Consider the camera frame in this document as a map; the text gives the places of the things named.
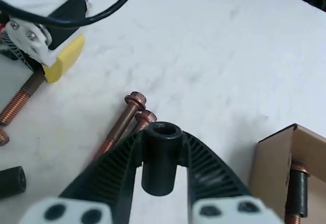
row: metal screw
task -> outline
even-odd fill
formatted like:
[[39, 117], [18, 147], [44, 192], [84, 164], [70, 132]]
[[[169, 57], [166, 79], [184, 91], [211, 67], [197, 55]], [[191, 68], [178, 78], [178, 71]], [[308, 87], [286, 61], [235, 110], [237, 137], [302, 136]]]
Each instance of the metal screw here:
[[106, 136], [106, 139], [93, 156], [93, 160], [109, 151], [117, 143], [137, 110], [143, 111], [145, 109], [146, 97], [139, 92], [132, 92], [130, 95], [127, 95], [124, 100], [128, 104], [127, 108], [122, 112], [121, 116]]
[[35, 41], [37, 39], [37, 36], [32, 31], [27, 31], [26, 35], [27, 35], [28, 39], [30, 39], [31, 41]]
[[146, 129], [150, 123], [155, 122], [157, 120], [157, 117], [151, 111], [144, 110], [141, 114], [136, 114], [135, 119], [137, 121], [137, 124], [135, 125], [131, 133], [136, 133]]
[[12, 29], [14, 29], [14, 30], [17, 30], [19, 28], [19, 24], [17, 24], [17, 22], [14, 20], [10, 21], [10, 25], [11, 25]]
[[0, 113], [0, 125], [12, 122], [44, 80], [43, 69], [36, 70]]
[[0, 128], [0, 147], [6, 145], [9, 142], [9, 137], [5, 131]]

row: copper bolt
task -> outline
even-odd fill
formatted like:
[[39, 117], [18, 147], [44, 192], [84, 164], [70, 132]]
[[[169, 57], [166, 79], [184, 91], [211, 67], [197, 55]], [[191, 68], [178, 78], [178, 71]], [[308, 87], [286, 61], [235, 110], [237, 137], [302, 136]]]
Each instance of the copper bolt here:
[[141, 114], [136, 114], [135, 119], [137, 121], [137, 124], [133, 128], [131, 133], [136, 133], [146, 129], [150, 123], [155, 122], [157, 120], [157, 117], [151, 111], [144, 110]]
[[94, 154], [93, 160], [109, 151], [120, 139], [136, 112], [138, 110], [143, 111], [145, 109], [146, 98], [139, 92], [132, 92], [130, 95], [127, 95], [124, 100], [128, 104], [126, 109], [122, 112], [121, 116], [118, 118], [117, 122], [106, 136], [106, 139]]
[[307, 217], [307, 181], [309, 172], [300, 162], [292, 161], [286, 202], [286, 224], [300, 224]]
[[43, 70], [36, 70], [0, 114], [0, 125], [8, 126], [44, 82]]
[[299, 215], [285, 215], [285, 224], [300, 224], [301, 218]]
[[9, 137], [5, 131], [0, 128], [0, 147], [6, 145], [9, 142]]

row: screw hole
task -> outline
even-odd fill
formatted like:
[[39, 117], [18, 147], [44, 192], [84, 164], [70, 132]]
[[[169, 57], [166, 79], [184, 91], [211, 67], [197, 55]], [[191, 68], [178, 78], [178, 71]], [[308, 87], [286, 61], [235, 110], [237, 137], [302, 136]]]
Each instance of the screw hole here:
[[246, 213], [257, 213], [260, 210], [255, 204], [253, 204], [251, 202], [248, 202], [248, 201], [245, 201], [245, 202], [241, 202], [238, 205], [238, 211], [246, 212]]
[[102, 218], [102, 212], [97, 209], [91, 209], [86, 211], [81, 217], [83, 224], [97, 224]]
[[219, 216], [221, 211], [213, 205], [203, 206], [199, 212], [203, 216]]
[[47, 209], [44, 214], [46, 220], [59, 219], [65, 213], [66, 207], [63, 204], [56, 204]]
[[154, 127], [153, 130], [158, 134], [166, 135], [166, 136], [173, 135], [177, 132], [175, 127], [169, 126], [169, 125], [157, 126], [157, 127]]

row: brown cardboard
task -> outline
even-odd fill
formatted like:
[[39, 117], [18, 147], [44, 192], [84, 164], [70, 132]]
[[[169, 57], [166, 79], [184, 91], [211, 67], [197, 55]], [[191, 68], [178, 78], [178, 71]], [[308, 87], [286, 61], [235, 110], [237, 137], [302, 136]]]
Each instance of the brown cardboard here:
[[253, 196], [284, 218], [291, 160], [307, 166], [308, 217], [302, 223], [326, 223], [326, 138], [293, 124], [257, 144], [250, 179]]

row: white surface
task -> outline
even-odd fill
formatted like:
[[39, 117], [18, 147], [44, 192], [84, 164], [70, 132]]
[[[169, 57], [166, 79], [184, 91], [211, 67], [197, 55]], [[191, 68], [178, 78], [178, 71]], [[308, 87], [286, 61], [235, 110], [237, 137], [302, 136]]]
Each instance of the white surface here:
[[[94, 0], [92, 11], [114, 1]], [[27, 191], [0, 201], [2, 222], [17, 223], [76, 177], [133, 90], [245, 181], [265, 136], [293, 122], [326, 136], [325, 31], [326, 13], [300, 0], [130, 0], [88, 28], [78, 63], [6, 128], [0, 166], [23, 166]], [[187, 223], [185, 169], [163, 198], [145, 194], [140, 179], [141, 169], [130, 223]]]
[[[56, 220], [46, 220], [44, 214], [54, 205], [64, 205], [66, 207], [61, 218]], [[111, 209], [108, 205], [65, 198], [45, 198], [29, 207], [19, 224], [79, 224], [83, 214], [89, 210], [99, 210], [102, 214], [101, 220], [97, 224], [112, 224]]]
[[[259, 211], [255, 213], [239, 211], [238, 206], [245, 202], [254, 204]], [[202, 215], [201, 209], [207, 206], [217, 208], [221, 214]], [[196, 201], [193, 205], [192, 221], [192, 224], [283, 224], [274, 211], [268, 209], [260, 199], [249, 196]]]

